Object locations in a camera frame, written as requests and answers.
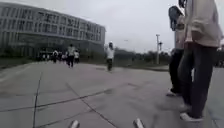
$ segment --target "person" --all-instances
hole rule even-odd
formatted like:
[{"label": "person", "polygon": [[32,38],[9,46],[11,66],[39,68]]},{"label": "person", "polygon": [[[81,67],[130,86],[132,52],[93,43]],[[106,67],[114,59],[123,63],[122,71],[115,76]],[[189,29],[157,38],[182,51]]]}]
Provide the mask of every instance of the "person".
[{"label": "person", "polygon": [[47,54],[47,61],[49,61],[50,60],[50,55],[49,54]]},{"label": "person", "polygon": [[203,120],[213,60],[223,33],[214,0],[180,0],[179,4],[185,7],[186,37],[178,75],[183,87],[184,106],[188,110],[181,113],[180,117],[184,121],[200,122]]},{"label": "person", "polygon": [[75,47],[70,44],[68,47],[68,66],[73,67],[74,64],[74,53],[75,53]]},{"label": "person", "polygon": [[111,71],[113,67],[113,60],[114,60],[114,47],[113,43],[109,43],[109,48],[107,48],[107,70]]},{"label": "person", "polygon": [[62,53],[61,52],[58,53],[58,60],[59,60],[59,62],[62,61]]},{"label": "person", "polygon": [[43,59],[43,61],[46,61],[46,55],[45,54],[43,54],[42,59]]},{"label": "person", "polygon": [[55,50],[53,52],[53,55],[52,55],[52,59],[53,59],[53,62],[56,63],[57,62],[57,56],[58,56],[58,52]]},{"label": "person", "polygon": [[75,63],[79,63],[79,52],[78,50],[75,50]]},{"label": "person", "polygon": [[175,34],[174,46],[171,61],[169,64],[169,73],[172,82],[172,88],[168,91],[167,96],[180,96],[181,87],[178,78],[178,67],[184,52],[184,16],[177,6],[169,8],[170,27]]}]

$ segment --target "grass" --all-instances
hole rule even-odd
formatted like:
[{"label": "grass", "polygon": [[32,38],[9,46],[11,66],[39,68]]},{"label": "grass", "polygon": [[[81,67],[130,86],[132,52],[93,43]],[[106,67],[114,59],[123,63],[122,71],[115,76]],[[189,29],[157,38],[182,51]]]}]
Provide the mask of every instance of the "grass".
[{"label": "grass", "polygon": [[0,58],[0,70],[30,62],[32,62],[32,60],[27,58]]}]

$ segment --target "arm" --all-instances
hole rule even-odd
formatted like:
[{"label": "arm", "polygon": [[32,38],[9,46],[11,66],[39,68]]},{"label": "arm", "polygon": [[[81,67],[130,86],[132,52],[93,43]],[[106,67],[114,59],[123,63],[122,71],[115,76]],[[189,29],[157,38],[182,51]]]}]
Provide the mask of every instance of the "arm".
[{"label": "arm", "polygon": [[192,9],[192,38],[199,40],[203,36],[203,31],[208,25],[215,10],[214,0],[193,0]]}]

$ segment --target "hand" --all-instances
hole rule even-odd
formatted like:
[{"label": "hand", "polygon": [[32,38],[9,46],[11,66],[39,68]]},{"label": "hand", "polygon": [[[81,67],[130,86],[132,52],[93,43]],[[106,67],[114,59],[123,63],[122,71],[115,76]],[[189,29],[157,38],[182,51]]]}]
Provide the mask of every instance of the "hand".
[{"label": "hand", "polygon": [[199,31],[191,31],[191,35],[193,41],[200,40],[203,37],[203,34],[200,33]]}]

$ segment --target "light pole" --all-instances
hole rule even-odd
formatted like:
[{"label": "light pole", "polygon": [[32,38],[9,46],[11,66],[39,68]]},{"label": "light pole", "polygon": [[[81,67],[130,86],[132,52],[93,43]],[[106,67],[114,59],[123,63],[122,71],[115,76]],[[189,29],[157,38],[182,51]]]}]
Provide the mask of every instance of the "light pole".
[{"label": "light pole", "polygon": [[157,55],[156,55],[156,64],[159,64],[159,34],[156,34],[156,37],[157,37]]}]

